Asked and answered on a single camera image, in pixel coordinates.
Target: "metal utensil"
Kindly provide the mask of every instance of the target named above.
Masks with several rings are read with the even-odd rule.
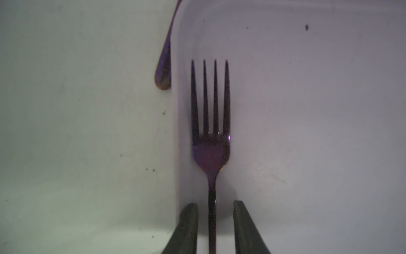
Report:
[[[167,90],[171,87],[171,33],[173,20],[182,0],[178,0],[175,11],[173,12],[172,21],[169,25],[168,33],[162,47],[162,52],[158,60],[155,71],[155,85],[161,90]]]
[[[206,173],[209,182],[209,253],[216,253],[216,178],[230,158],[230,80],[226,61],[224,83],[223,132],[218,129],[217,62],[214,62],[214,107],[213,132],[209,133],[209,109],[207,102],[206,61],[203,62],[203,133],[199,134],[197,112],[196,77],[194,62],[191,74],[192,143],[193,157]]]

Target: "fork tine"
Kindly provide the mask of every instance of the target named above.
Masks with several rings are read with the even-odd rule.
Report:
[[[192,141],[197,142],[199,137],[199,115],[197,111],[196,76],[194,74],[194,61],[192,61],[191,71],[191,105],[192,105]]]
[[[213,135],[218,135],[217,61],[214,60]]]
[[[224,123],[223,135],[228,136],[230,140],[230,74],[228,61],[226,61],[226,71],[224,80]]]
[[[207,102],[206,61],[203,61],[203,136],[209,134],[209,105]]]

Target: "iridescent fork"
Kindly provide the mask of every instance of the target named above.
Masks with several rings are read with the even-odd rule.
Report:
[[[213,132],[209,133],[206,61],[203,62],[203,133],[199,134],[196,77],[194,62],[191,74],[192,143],[196,164],[206,173],[209,182],[209,254],[216,253],[216,178],[230,158],[230,78],[226,61],[224,82],[223,132],[218,129],[217,62],[214,62]]]

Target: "fork handle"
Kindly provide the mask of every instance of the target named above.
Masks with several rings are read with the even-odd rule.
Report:
[[[209,184],[209,254],[216,254],[216,182]]]

